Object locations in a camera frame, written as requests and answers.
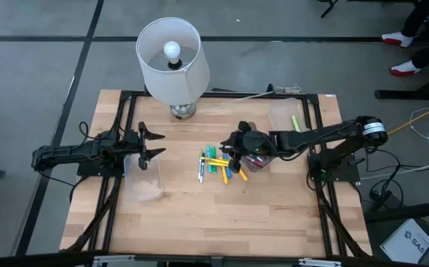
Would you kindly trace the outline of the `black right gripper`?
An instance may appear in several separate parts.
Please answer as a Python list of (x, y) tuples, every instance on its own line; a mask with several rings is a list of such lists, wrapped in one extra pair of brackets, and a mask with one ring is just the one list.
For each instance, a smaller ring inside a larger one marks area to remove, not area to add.
[(252, 129), (251, 124), (241, 121), (236, 131), (221, 142), (223, 153), (231, 157), (229, 168), (239, 173), (242, 163), (251, 171), (259, 171), (265, 167), (272, 155), (272, 148), (267, 134)]

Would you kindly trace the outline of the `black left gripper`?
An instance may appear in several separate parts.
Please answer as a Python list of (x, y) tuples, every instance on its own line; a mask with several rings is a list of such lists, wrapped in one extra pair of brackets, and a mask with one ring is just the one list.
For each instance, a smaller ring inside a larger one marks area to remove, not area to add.
[(125, 131), (124, 141), (126, 143), (125, 148), (128, 150), (129, 154), (138, 154), (139, 155), (139, 167), (142, 170), (147, 169), (147, 161), (151, 160), (158, 154), (165, 151), (164, 148), (157, 149), (147, 149), (145, 145), (145, 140), (157, 140), (164, 139), (165, 135), (158, 133), (153, 133), (146, 128), (146, 125), (143, 122), (139, 123), (139, 131), (136, 132), (133, 129)]

